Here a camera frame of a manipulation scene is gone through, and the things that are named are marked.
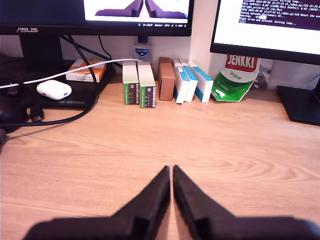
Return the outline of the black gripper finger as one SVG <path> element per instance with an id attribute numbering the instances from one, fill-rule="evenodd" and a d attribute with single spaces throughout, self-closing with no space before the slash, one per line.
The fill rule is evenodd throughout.
<path id="1" fill-rule="evenodd" d="M 166 165 L 136 197 L 111 216 L 117 227 L 111 239 L 154 240 L 170 195 L 170 167 Z"/>
<path id="2" fill-rule="evenodd" d="M 213 240 L 214 220 L 236 219 L 235 215 L 203 192 L 177 164 L 172 175 L 174 199 L 193 239 Z"/>

